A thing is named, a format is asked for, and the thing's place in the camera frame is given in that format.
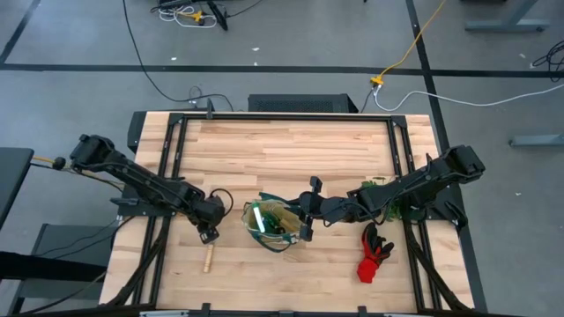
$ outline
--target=black metal frame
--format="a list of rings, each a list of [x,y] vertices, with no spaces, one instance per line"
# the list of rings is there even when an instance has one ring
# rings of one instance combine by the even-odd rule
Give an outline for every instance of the black metal frame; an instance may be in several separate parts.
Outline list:
[[[40,242],[41,242],[41,237],[43,236],[43,233],[45,232],[45,229],[47,228],[47,224],[43,224],[41,226],[41,229],[39,230],[39,234],[37,235],[37,239],[35,240],[35,243],[33,244],[33,248],[32,248],[32,253],[31,254],[36,254],[37,253],[37,249],[39,248]],[[78,278],[78,281],[80,282],[92,282],[93,279],[95,279],[97,276],[99,276],[102,272],[106,271],[108,268],[106,267],[100,267],[101,270],[99,272],[94,272],[94,276],[91,276],[92,272],[88,275],[78,275],[78,273],[82,272],[82,268],[83,265],[90,265],[90,264],[85,264],[85,263],[81,263],[81,262],[72,262],[72,266],[74,268],[69,269],[69,267],[62,269],[61,267],[59,267],[59,263],[61,262],[67,262],[65,260],[58,260],[58,259],[47,259],[47,258],[38,258],[34,255],[21,255],[18,254],[19,256],[25,256],[28,259],[33,259],[33,258],[37,258],[37,259],[43,259],[43,260],[51,260],[49,266],[52,269],[55,269],[56,271],[59,272],[66,272],[69,271],[72,275],[74,275],[75,277]],[[21,263],[9,263],[9,260],[5,260],[2,259],[0,261],[1,263],[7,263],[7,265],[21,265]],[[60,280],[71,280],[68,278],[68,276],[64,275],[64,276],[51,276],[51,272],[48,269],[44,269],[43,267],[41,267],[41,270],[37,270],[37,266],[31,265],[31,263],[33,263],[33,260],[31,260],[30,262],[27,262],[25,264],[25,267],[27,267],[27,269],[23,269],[22,271],[22,275],[20,276],[20,278],[16,278],[16,279],[27,279],[27,278],[41,278],[41,279],[60,279]],[[99,281],[99,283],[104,282],[104,277]],[[26,300],[26,298],[21,297],[21,292],[23,289],[24,284],[20,283],[18,285],[18,289],[16,290],[16,294],[14,295],[14,298],[11,301],[10,304],[10,308],[8,308],[8,314],[15,314],[15,313],[20,313],[22,306],[24,305],[24,301]]]
[[[172,138],[173,138],[173,131],[174,131],[174,127],[179,124],[180,125],[180,132],[179,132],[179,137],[178,137],[178,144],[176,145],[176,151],[174,154],[174,163],[173,163],[173,167],[172,167],[172,174],[171,177],[172,178],[178,178],[179,177],[179,171],[180,171],[180,164],[181,164],[181,160],[182,160],[182,150],[183,150],[183,146],[184,146],[184,141],[185,141],[185,137],[186,137],[186,130],[187,130],[187,126],[188,126],[188,122],[189,120],[207,120],[209,118],[207,113],[189,113],[189,114],[185,114],[185,113],[171,113],[169,115],[168,118],[168,124],[167,124],[167,133],[165,136],[165,140],[163,142],[163,147],[162,147],[162,153],[161,153],[161,158],[160,158],[160,167],[159,167],[159,175],[160,176],[164,176],[165,175],[165,171],[167,168],[167,159],[169,156],[169,152],[170,152],[170,146],[171,146],[171,142],[172,142]],[[405,151],[405,157],[407,160],[407,170],[408,173],[415,171],[415,165],[413,162],[413,155],[412,155],[412,148],[411,148],[411,142],[409,139],[409,133],[407,130],[407,122],[405,119],[405,116],[403,115],[393,115],[393,116],[387,116],[387,115],[349,115],[349,114],[268,114],[268,113],[219,113],[219,114],[213,114],[213,119],[215,120],[276,120],[276,121],[337,121],[337,122],[382,122],[382,123],[386,123],[387,128],[388,128],[388,136],[389,136],[389,140],[390,140],[390,153],[391,153],[391,157],[393,160],[393,165],[394,165],[394,171],[398,176],[402,175],[402,167],[401,167],[401,162],[400,162],[400,157],[398,154],[398,147],[397,147],[397,138],[396,138],[396,128],[399,128],[399,131],[401,133],[401,137],[402,137],[402,142],[403,142],[403,146],[404,146],[404,151]],[[147,252],[150,248],[150,245],[152,244],[152,235],[154,232],[154,225],[156,222],[156,218],[155,217],[150,217],[149,218],[149,222],[147,224],[147,229],[145,232],[145,241],[144,241],[144,245],[143,245],[143,252],[141,255],[141,259],[143,260],[146,256],[147,256]],[[171,217],[164,217],[163,218],[163,224],[162,224],[162,228],[164,230],[166,230],[166,233],[168,233],[169,230],[169,226],[171,223]],[[411,230],[411,224],[407,224],[406,222],[404,222],[404,231],[405,231],[405,237],[406,237],[406,241],[407,241],[407,231]],[[430,242],[429,242],[429,238],[428,238],[428,232],[427,232],[427,226],[426,226],[426,220],[422,220],[418,223],[418,227],[419,227],[419,237],[420,237],[420,241],[421,241],[421,245],[422,245],[422,250],[423,250],[423,254],[424,256],[431,262],[433,263],[433,256],[432,256],[432,250],[431,250],[431,246],[430,246]],[[465,249],[464,246],[467,246],[466,244],[464,244],[462,242],[462,237],[461,238],[461,249],[463,254],[465,254],[467,252],[467,250]],[[155,264],[155,271],[153,274],[153,280],[152,280],[152,285],[150,288],[150,298],[149,298],[149,304],[156,306],[157,304],[157,299],[158,299],[158,295],[159,295],[159,287],[160,287],[160,278],[161,278],[161,274],[162,274],[162,268],[163,268],[163,264],[164,264],[164,256],[165,256],[165,252],[166,252],[166,241],[164,241],[164,246],[162,246],[159,254],[157,255],[157,260],[156,260],[156,264]],[[432,304],[433,304],[433,310],[430,310],[428,308],[426,308],[425,306],[425,300],[423,298],[423,291],[422,291],[422,287],[421,287],[421,277],[419,275],[419,265],[418,265],[418,261],[415,257],[415,255],[410,251],[410,249],[408,248],[408,256],[409,256],[409,263],[410,263],[410,272],[411,272],[411,276],[412,276],[412,284],[413,284],[413,294],[414,294],[414,298],[415,298],[415,302],[416,302],[416,307],[417,307],[417,311],[418,313],[421,312],[440,312],[442,309],[442,304],[441,304],[441,296],[436,288],[436,285],[434,284],[434,282],[431,280],[431,277],[429,276],[429,287],[431,290],[431,299],[432,299]],[[472,276],[469,276],[469,281],[471,283],[471,285],[475,282],[472,278]],[[133,305],[137,305],[140,302],[141,299],[141,292],[142,292],[142,287],[143,287],[143,280],[140,281],[140,283],[137,285],[135,291],[134,291],[134,295],[133,295],[133,300],[132,300],[132,304]],[[478,311],[482,312],[482,313],[486,313],[486,308],[484,306],[479,306],[476,303],[474,303],[475,307],[477,308]],[[195,311],[190,310],[190,314],[196,313]],[[221,311],[220,312],[222,315],[232,315],[232,316],[237,316],[237,315],[253,315],[253,314],[267,314],[270,312],[242,312],[242,311]],[[346,316],[346,315],[350,315],[350,316],[359,316],[360,313],[339,313],[339,316]],[[373,316],[382,316],[381,313],[367,313],[364,314],[362,313],[362,315],[373,315]]]

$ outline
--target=black cord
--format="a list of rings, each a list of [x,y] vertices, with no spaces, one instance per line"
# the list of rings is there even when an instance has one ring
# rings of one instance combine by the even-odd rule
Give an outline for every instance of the black cord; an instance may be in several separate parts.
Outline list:
[[[92,282],[90,282],[87,286],[81,288],[78,291],[73,292],[72,294],[69,294],[69,295],[63,297],[62,299],[58,299],[58,300],[54,301],[53,303],[47,304],[45,306],[41,306],[41,307],[38,307],[38,308],[34,308],[32,310],[28,310],[27,312],[19,313],[18,316],[37,313],[37,312],[45,310],[47,308],[59,305],[59,304],[63,303],[65,300],[71,299],[71,298],[77,296],[79,293],[88,290],[89,288],[94,286],[98,281],[100,281],[105,275],[106,275],[106,272],[100,274],[98,277],[96,277],[96,279],[94,279]]]
[[[413,183],[419,181],[420,179],[422,179],[423,177],[427,176],[426,173],[423,173],[422,175],[416,177],[415,179],[413,179],[413,181],[411,181],[410,183],[408,183],[407,185],[403,186],[402,188],[400,188],[398,191],[396,191],[396,193],[394,193],[394,195],[388,199],[387,203],[386,203],[386,209],[383,212],[383,217],[382,220],[377,221],[376,217],[373,217],[371,213],[368,213],[368,215],[370,215],[370,217],[372,218],[372,221],[374,221],[375,224],[377,225],[383,225],[384,222],[386,222],[386,219],[388,218],[388,215],[390,213],[390,208],[391,205],[394,203],[394,201],[396,200],[396,197],[399,196],[399,194],[401,194],[402,192],[406,191],[411,185],[413,185]]]
[[[370,92],[368,92],[367,97],[364,99],[364,105],[362,105],[362,109],[360,110],[361,114],[364,112],[364,108],[367,107],[368,98],[370,98],[370,95],[372,94],[373,91],[374,91],[374,87],[372,87],[372,89],[370,89]]]
[[[255,3],[252,4],[252,5],[250,5],[250,6],[247,7],[246,9],[243,9],[243,10],[241,10],[241,11],[235,13],[235,14],[226,15],[226,18],[232,18],[232,17],[238,16],[238,15],[240,15],[241,13],[243,13],[243,12],[245,12],[245,11],[248,11],[248,10],[254,8],[257,4],[260,4],[262,1],[264,1],[264,0],[258,0],[257,2],[255,2]]]
[[[120,225],[118,225],[117,228],[115,228],[114,233],[112,233],[111,235],[108,235],[107,237],[104,237],[104,238],[102,238],[102,239],[98,239],[98,240],[96,240],[96,241],[94,241],[94,242],[92,242],[92,243],[90,243],[90,244],[88,244],[88,245],[85,245],[85,246],[81,247],[81,248],[78,249],[78,250],[75,250],[75,251],[72,251],[72,252],[69,252],[69,253],[66,253],[66,254],[58,255],[58,256],[54,257],[53,259],[61,259],[61,258],[64,258],[65,256],[77,254],[78,252],[84,251],[84,250],[86,250],[87,248],[92,247],[92,246],[95,246],[95,245],[97,245],[97,244],[99,244],[99,243],[101,243],[101,242],[103,242],[103,241],[105,241],[105,240],[108,240],[108,239],[110,239],[110,238],[113,239],[114,236],[115,236],[115,234],[118,232],[118,230],[120,230],[125,224],[129,223],[129,221],[131,221],[131,219],[133,219],[134,217],[135,217],[135,216],[129,217],[129,218],[127,218],[126,220],[124,220],[122,223],[120,223]]]
[[[197,97],[192,97],[192,90],[196,88],[196,90],[198,91],[198,96]],[[188,96],[190,99],[194,99],[194,98],[200,98],[203,95],[202,93],[202,89],[200,89],[200,87],[198,87],[197,85],[193,85],[190,87],[190,90],[188,91]]]
[[[53,168],[53,167],[51,167],[51,166],[44,166],[44,165],[35,164],[35,163],[30,163],[30,165],[31,165],[31,166],[35,166],[35,167],[40,167],[40,168],[47,168],[47,169],[50,169],[50,170],[53,170],[53,171],[57,171],[57,172],[68,172],[68,173],[73,174],[73,175],[84,176],[84,177],[87,177],[87,178],[92,179],[92,180],[101,181],[101,182],[103,182],[104,184],[108,184],[109,186],[111,186],[111,187],[113,187],[113,188],[119,190],[120,192],[123,192],[123,190],[122,190],[119,186],[115,185],[115,184],[114,184],[113,182],[111,182],[111,181],[106,181],[106,180],[103,180],[103,179],[99,179],[99,178],[96,178],[96,177],[92,177],[92,176],[87,175],[87,174],[84,174],[84,173],[76,172],[76,171],[73,171],[73,170],[70,170],[70,169],[66,169],[66,168],[65,168],[65,169],[62,169],[62,170],[57,170],[57,169],[55,169],[55,168]]]
[[[89,236],[85,236],[82,237],[80,239],[74,240],[72,243],[70,243],[68,246],[66,247],[56,247],[56,248],[52,248],[48,251],[43,252],[42,254],[34,254],[34,256],[44,256],[45,254],[49,254],[51,252],[55,252],[55,251],[59,251],[59,250],[64,250],[66,248],[69,247],[73,247],[74,245],[76,245],[77,243],[79,243],[82,240],[86,240],[86,239],[90,239],[90,238],[94,238],[95,236],[99,235],[100,233],[102,233],[103,231],[105,231],[106,229],[109,228],[109,226],[113,225],[115,223],[115,221],[117,220],[113,220],[111,223],[105,225],[104,227],[102,227],[101,229],[99,229],[95,234],[89,235]]]
[[[540,66],[544,63],[547,63],[549,72],[555,73],[555,72],[558,72],[558,71],[562,71],[560,69],[560,67],[562,67],[562,65],[564,65],[564,55],[562,56],[562,58],[559,61],[553,62],[554,56],[557,55],[561,51],[564,51],[564,41],[560,41],[560,42],[556,43],[548,51],[548,53],[546,53],[546,55],[540,57],[535,62],[533,62],[532,66],[538,67],[538,66]],[[550,80],[553,83],[556,83],[560,80],[560,77],[551,77]]]
[[[229,206],[229,210],[226,212],[226,214],[223,215],[223,217],[225,217],[225,216],[229,215],[229,212],[231,212],[231,209],[233,208],[235,200],[233,199],[233,196],[231,195],[231,193],[229,193],[229,191],[225,188],[215,188],[211,191],[210,195],[213,195],[213,193],[218,192],[218,191],[222,191],[222,192],[226,193],[227,195],[229,195],[229,198],[231,199],[231,206]]]
[[[200,11],[204,12],[204,6],[202,5],[202,3],[198,1],[197,4],[200,6]]]
[[[163,96],[166,99],[173,101],[173,102],[190,102],[190,101],[193,101],[193,100],[200,100],[202,98],[207,98],[207,97],[221,97],[221,98],[223,98],[227,101],[227,104],[229,104],[229,106],[231,107],[231,111],[234,111],[233,105],[231,104],[231,101],[229,101],[229,98],[226,95],[221,94],[221,93],[210,93],[210,94],[202,95],[202,96],[195,97],[195,98],[187,98],[187,99],[184,99],[184,100],[177,100],[177,99],[168,97],[163,91],[161,91],[160,88],[157,86],[157,84],[155,84],[155,82],[152,81],[152,78],[147,73],[147,69],[143,65],[143,60],[141,59],[141,55],[139,54],[139,49],[137,48],[137,43],[135,42],[135,37],[133,36],[133,32],[131,31],[130,18],[128,17],[128,14],[127,14],[127,5],[125,4],[125,0],[122,0],[122,4],[123,4],[123,16],[125,17],[125,23],[127,24],[127,29],[130,33],[131,42],[133,42],[133,48],[135,49],[135,54],[137,55],[137,59],[139,60],[139,65],[141,66],[141,70],[143,70],[143,73],[145,74],[147,79],[149,79],[149,82],[151,82],[151,85],[157,90],[157,92],[160,93],[161,96]]]

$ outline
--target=yellow cable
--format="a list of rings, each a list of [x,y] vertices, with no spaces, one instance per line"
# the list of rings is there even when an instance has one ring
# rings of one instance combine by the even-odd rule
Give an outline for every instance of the yellow cable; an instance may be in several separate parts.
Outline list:
[[[43,157],[34,156],[33,159],[34,159],[34,160],[41,161],[41,162],[49,163],[49,164],[55,163],[55,161],[54,161],[53,159],[51,159],[51,158],[43,158]],[[65,166],[64,168],[65,168],[65,169],[68,169],[68,170],[71,171],[72,173],[75,173],[74,171],[72,171],[72,170],[70,169],[69,166]],[[108,182],[111,182],[111,183],[113,183],[113,184],[115,184],[115,185],[117,185],[117,186],[122,186],[122,185],[123,185],[123,183],[121,183],[121,182],[119,182],[119,181],[111,181],[111,180],[103,179],[103,178],[101,178],[100,176],[96,175],[96,173],[92,173],[92,172],[88,172],[88,171],[82,171],[82,173],[84,173],[84,174],[86,174],[86,175],[88,175],[88,176],[91,176],[91,177],[93,177],[93,178],[95,178],[95,179],[97,179],[97,180],[100,180],[100,181],[108,181]]]
[[[421,37],[421,34],[423,34],[423,32],[425,31],[425,29],[429,26],[429,24],[431,24],[431,21],[433,21],[434,17],[436,17],[437,13],[439,13],[439,11],[442,9],[442,6],[447,2],[447,0],[442,0],[441,4],[439,4],[439,7],[437,8],[437,10],[434,11],[433,15],[431,16],[431,18],[425,23],[425,25],[423,26],[423,28],[421,28],[421,30],[419,30],[419,34],[417,34],[417,36],[415,37],[415,40],[413,40],[412,45],[409,47],[409,49],[407,50],[407,52],[405,52],[404,58],[401,59],[401,61],[389,66],[387,69],[385,69],[383,72],[380,73],[380,75],[376,76],[376,77],[372,77],[370,78],[370,82],[373,85],[384,85],[384,81],[382,80],[384,77],[384,74],[388,72],[388,70],[391,70],[399,65],[401,65],[403,62],[405,62],[405,59],[407,58],[407,56],[412,52],[413,48],[415,47],[415,43],[417,43],[417,41],[419,40],[419,38]]]
[[[33,159],[41,161],[41,162],[45,162],[45,163],[55,163],[55,161],[51,158],[43,158],[43,157],[33,157]]]

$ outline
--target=wooden table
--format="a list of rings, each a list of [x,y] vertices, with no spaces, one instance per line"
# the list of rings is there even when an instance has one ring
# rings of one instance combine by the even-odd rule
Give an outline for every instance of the wooden table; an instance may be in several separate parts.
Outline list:
[[[155,173],[168,116],[147,113],[138,145],[136,162]],[[433,130],[426,115],[407,115],[406,120],[419,168],[426,163],[426,153],[437,157]],[[401,137],[397,139],[401,148]],[[399,153],[406,166],[403,150]],[[362,259],[360,233],[366,223],[325,228],[321,221],[315,222],[311,242],[274,254],[256,243],[241,222],[243,204],[257,198],[259,191],[292,199],[310,190],[312,175],[323,181],[326,197],[345,195],[376,176],[393,177],[385,124],[190,120],[180,175],[206,193],[228,189],[235,204],[219,226],[221,236],[207,274],[203,273],[207,246],[186,217],[174,218],[158,308],[200,309],[207,302],[213,310],[356,312],[358,306],[366,306],[369,312],[416,312],[401,222],[378,227],[380,235],[396,247],[372,284],[362,284],[356,275]],[[117,233],[101,303],[114,297],[138,265],[146,222],[146,217],[137,217]],[[427,221],[427,227],[435,267],[461,301],[473,306],[455,227],[439,220]],[[420,265],[419,271],[430,307],[427,275]],[[145,285],[151,274],[147,273]]]

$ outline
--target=red glove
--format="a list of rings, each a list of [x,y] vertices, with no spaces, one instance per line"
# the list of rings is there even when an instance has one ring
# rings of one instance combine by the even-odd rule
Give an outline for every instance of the red glove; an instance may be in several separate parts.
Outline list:
[[[364,228],[362,233],[362,246],[364,247],[364,259],[360,262],[357,274],[362,283],[372,283],[372,278],[376,275],[376,270],[382,261],[390,257],[390,251],[394,248],[392,242],[382,247],[386,238],[378,236],[378,230],[374,223],[370,223]]]

